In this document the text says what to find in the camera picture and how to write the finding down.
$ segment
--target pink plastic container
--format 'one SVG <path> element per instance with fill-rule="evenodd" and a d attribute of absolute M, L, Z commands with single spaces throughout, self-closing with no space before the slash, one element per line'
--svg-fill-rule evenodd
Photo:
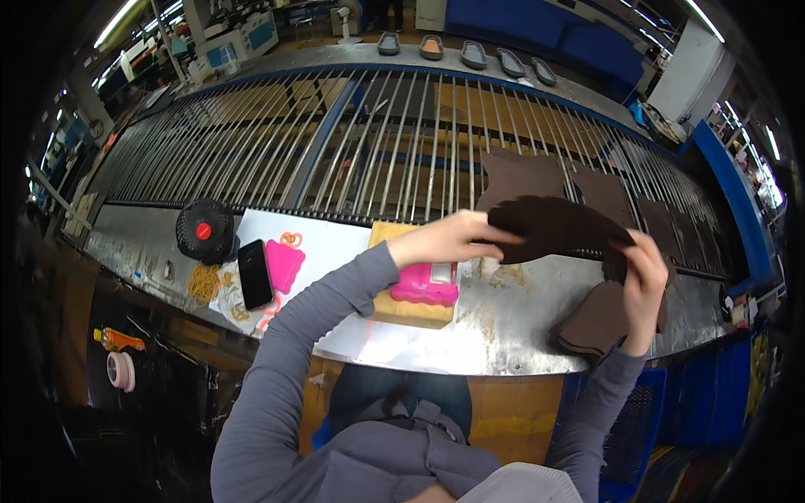
<path fill-rule="evenodd" d="M 272 239 L 266 243 L 266 262 L 271 286 L 279 293 L 288 295 L 296 279 L 296 273 L 304 262 L 304 252 L 288 245 L 281 245 Z"/>
<path fill-rule="evenodd" d="M 411 303 L 451 307 L 458 300 L 456 264 L 414 264 L 400 271 L 391 298 Z"/>

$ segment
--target glue bottle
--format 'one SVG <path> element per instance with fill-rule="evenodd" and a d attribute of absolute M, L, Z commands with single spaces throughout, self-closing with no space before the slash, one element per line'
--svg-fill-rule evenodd
<path fill-rule="evenodd" d="M 95 329 L 93 337 L 96 341 L 101 343 L 106 351 L 120 351 L 126 346 L 131 346 L 138 351 L 145 351 L 146 344 L 138 337 L 132 337 L 118 332 L 113 328 L 104 327 L 102 329 Z"/>

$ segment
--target conveyor belt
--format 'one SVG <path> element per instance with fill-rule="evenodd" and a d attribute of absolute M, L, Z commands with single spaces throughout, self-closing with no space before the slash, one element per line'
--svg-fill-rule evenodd
<path fill-rule="evenodd" d="M 717 212 L 671 156 L 522 86 L 433 68 L 302 69 L 196 93 L 128 127 L 97 178 L 115 204 L 213 197 L 238 210 L 424 223 L 475 207 L 492 146 L 556 157 L 576 202 L 573 172 L 618 176 L 643 230 L 638 195 L 689 216 L 699 248 L 718 254 L 683 257 L 686 267 L 724 273 Z"/>

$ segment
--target black phone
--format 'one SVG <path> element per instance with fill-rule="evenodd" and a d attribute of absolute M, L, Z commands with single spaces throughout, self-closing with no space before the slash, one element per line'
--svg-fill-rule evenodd
<path fill-rule="evenodd" d="M 266 261 L 266 244 L 252 241 L 237 251 L 237 266 L 241 271 L 243 303 L 252 311 L 274 300 L 271 278 Z"/>

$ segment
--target gray long-sleeve shirt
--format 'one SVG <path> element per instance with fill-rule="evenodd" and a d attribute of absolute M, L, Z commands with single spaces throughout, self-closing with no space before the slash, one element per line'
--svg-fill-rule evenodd
<path fill-rule="evenodd" d="M 213 456 L 217 503 L 396 502 L 436 481 L 459 498 L 500 468 L 490 452 L 453 442 L 439 428 L 409 431 L 374 421 L 353 424 L 307 458 L 297 452 L 314 343 L 355 311 L 371 315 L 374 297 L 398 281 L 382 243 L 314 282 L 272 319 Z M 613 348 L 556 446 L 554 467 L 570 475 L 585 503 L 597 501 L 604 437 L 643 363 Z"/>

